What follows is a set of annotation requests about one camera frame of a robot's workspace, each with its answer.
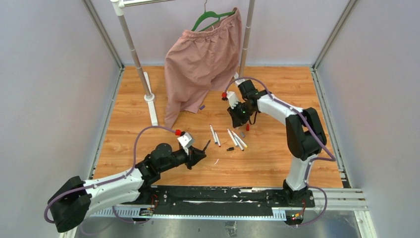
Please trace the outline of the white marker yellow tip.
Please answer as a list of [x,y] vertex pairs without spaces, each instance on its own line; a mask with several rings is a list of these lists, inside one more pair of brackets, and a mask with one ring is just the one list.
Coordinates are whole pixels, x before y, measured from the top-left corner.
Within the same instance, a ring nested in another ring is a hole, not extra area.
[[235,138],[239,141],[241,145],[243,145],[245,148],[248,147],[248,145],[235,132],[232,132],[232,134],[235,136]]

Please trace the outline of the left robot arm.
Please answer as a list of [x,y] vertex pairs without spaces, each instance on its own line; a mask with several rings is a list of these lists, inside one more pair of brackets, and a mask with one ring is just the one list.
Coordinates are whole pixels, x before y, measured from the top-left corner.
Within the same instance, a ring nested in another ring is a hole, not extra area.
[[68,179],[48,200],[47,213],[52,215],[56,230],[64,233],[105,208],[133,201],[148,204],[152,198],[149,188],[163,172],[180,165],[191,169],[206,156],[205,149],[180,146],[174,151],[169,144],[161,143],[127,171],[100,179]]

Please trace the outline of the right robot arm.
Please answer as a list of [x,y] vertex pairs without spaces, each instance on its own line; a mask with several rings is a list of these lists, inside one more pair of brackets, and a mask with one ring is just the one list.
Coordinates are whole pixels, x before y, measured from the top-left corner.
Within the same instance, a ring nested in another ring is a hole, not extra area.
[[233,91],[222,93],[222,100],[229,103],[227,111],[234,128],[250,123],[250,117],[258,113],[267,114],[285,126],[292,162],[283,182],[283,200],[289,207],[297,206],[309,188],[310,162],[326,149],[326,135],[316,109],[288,104],[267,88],[258,91],[250,78],[239,78],[234,83],[243,101]]

